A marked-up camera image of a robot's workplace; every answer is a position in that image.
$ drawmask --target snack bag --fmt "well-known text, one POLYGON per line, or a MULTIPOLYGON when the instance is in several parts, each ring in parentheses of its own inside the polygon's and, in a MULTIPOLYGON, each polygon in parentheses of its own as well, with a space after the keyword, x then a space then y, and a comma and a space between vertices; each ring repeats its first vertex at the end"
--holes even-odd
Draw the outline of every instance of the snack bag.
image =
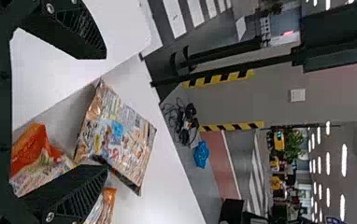
POLYGON ((74 167, 63 152, 50 144, 45 125, 33 123, 12 147, 9 183, 21 197, 74 167))
POLYGON ((83 224, 112 224, 116 189, 103 188, 91 213, 83 224))
POLYGON ((77 141, 75 163, 101 156, 137 195, 150 160, 156 129, 100 81, 77 141))
POLYGON ((103 189, 103 212, 102 215, 97 220, 97 224, 112 224, 112 215, 115 203, 115 193, 116 189, 103 189))

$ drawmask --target white table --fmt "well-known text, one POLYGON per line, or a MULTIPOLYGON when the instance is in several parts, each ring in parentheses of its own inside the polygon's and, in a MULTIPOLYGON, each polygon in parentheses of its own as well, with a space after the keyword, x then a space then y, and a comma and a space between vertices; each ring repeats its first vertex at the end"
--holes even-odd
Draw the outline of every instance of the white table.
POLYGON ((10 41, 13 130, 62 101, 150 43, 137 0, 84 0, 107 46, 106 60, 76 60, 18 29, 10 41))
MULTIPOLYGON (((150 87, 150 75, 136 56, 103 76, 122 100, 149 120, 157 134, 145 174, 141 197, 118 179, 108 181, 116 188, 114 223, 124 224, 202 224, 206 223, 190 182, 179 160, 170 133, 159 109, 159 97, 150 87)), ((46 124, 49 140, 73 156, 76 137, 94 87, 87 86, 34 118, 46 124)), ((16 139, 24 128, 14 132, 16 139)))

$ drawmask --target white floor line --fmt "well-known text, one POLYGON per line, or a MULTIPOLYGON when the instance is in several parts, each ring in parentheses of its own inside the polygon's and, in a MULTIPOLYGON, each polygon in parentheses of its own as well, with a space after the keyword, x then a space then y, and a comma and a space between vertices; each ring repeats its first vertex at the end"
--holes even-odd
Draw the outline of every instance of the white floor line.
POLYGON ((216 5, 214 4, 214 0, 206 0, 208 16, 212 19, 217 16, 216 5))
POLYGON ((204 23, 205 18, 199 0, 187 0, 187 3, 190 8, 191 17, 193 18, 193 26, 196 27, 204 23))
POLYGON ((250 200, 248 200, 248 202, 247 202, 246 210, 247 210, 247 212, 252 213, 251 206, 250 206, 250 200))
POLYGON ((258 157, 258 167, 261 172, 261 182, 264 185, 264 169, 263 169, 263 164, 261 162, 261 156, 260 156, 260 148, 258 146, 258 138, 257 138, 257 133, 254 135, 254 145, 255 145, 255 153, 257 154, 258 157))
POLYGON ((220 7, 220 12, 224 12, 225 11, 225 3, 224 0, 219 0, 219 7, 220 7))
POLYGON ((255 183, 257 185, 257 190, 258 190, 258 196, 260 198, 260 203, 263 203, 264 193, 263 193, 263 188, 262 188, 262 185, 261 185, 261 180, 260 180, 260 176, 259 176, 259 171, 258 171, 258 166, 257 166, 257 162, 256 162, 256 159, 255 159, 254 151, 252 153, 251 163, 252 163, 253 170, 254 170, 254 176, 255 176, 254 178, 255 178, 255 183))
POLYGON ((265 192, 265 208, 264 208, 264 213, 267 216, 267 212, 269 211, 269 199, 268 199, 268 194, 265 192))
POLYGON ((237 31, 237 40, 240 41, 242 39, 243 34, 245 34, 246 32, 246 22, 244 16, 236 21, 236 31, 237 31))
POLYGON ((155 50, 161 48, 163 44, 162 44, 161 37, 159 36, 158 29, 156 28, 155 20, 152 18, 149 1, 148 0, 139 0, 139 1, 140 1, 141 10, 143 11, 146 17, 147 22, 149 23, 150 34, 151 34, 149 46, 143 49, 143 51, 141 51, 143 57, 146 57, 147 55, 151 54, 155 50))
POLYGON ((164 0, 164 9, 175 38, 187 32, 178 0, 164 0))
POLYGON ((226 2, 226 4, 227 4, 227 7, 228 7, 228 8, 231 8, 231 7, 232 7, 231 0, 226 0, 225 2, 226 2))
POLYGON ((257 216, 260 216, 261 215, 260 205, 258 204, 257 193, 255 192, 253 173, 251 173, 249 187, 250 187, 251 200, 254 205, 254 214, 256 214, 257 216))
POLYGON ((221 135, 222 135, 222 140, 224 141, 225 149, 227 150, 228 161, 229 161, 229 164, 231 166, 232 174, 234 175, 234 181, 235 181, 235 187, 236 187, 237 195, 239 196, 239 200, 242 200, 242 195, 240 194, 239 184, 237 183, 237 178, 236 178, 234 165, 232 164, 231 154, 229 152, 229 148, 228 148, 228 145, 227 145, 227 140, 225 138, 225 132, 221 131, 221 135))

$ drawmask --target orange package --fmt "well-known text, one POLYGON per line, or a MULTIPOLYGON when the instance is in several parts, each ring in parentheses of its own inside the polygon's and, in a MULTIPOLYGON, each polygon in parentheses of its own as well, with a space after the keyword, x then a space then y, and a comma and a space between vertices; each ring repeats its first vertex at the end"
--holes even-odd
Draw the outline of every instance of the orange package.
POLYGON ((103 189, 103 211, 102 215, 97 220, 97 224, 112 224, 112 215, 115 203, 116 189, 104 188, 103 189))
POLYGON ((21 197, 74 167, 63 152, 50 144, 45 125, 33 123, 12 147, 9 183, 21 197))
POLYGON ((50 144, 45 125, 33 123, 12 147, 10 176, 15 175, 21 168, 36 161, 44 148, 56 162, 63 155, 63 152, 50 144))

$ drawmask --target green plant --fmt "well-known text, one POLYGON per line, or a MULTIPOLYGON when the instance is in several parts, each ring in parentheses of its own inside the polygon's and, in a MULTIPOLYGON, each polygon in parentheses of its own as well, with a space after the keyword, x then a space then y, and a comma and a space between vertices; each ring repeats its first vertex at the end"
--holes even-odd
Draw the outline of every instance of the green plant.
POLYGON ((300 148, 301 144, 304 142, 304 136, 301 132, 289 129, 285 132, 285 145, 284 157, 287 161, 293 161, 305 154, 300 148))

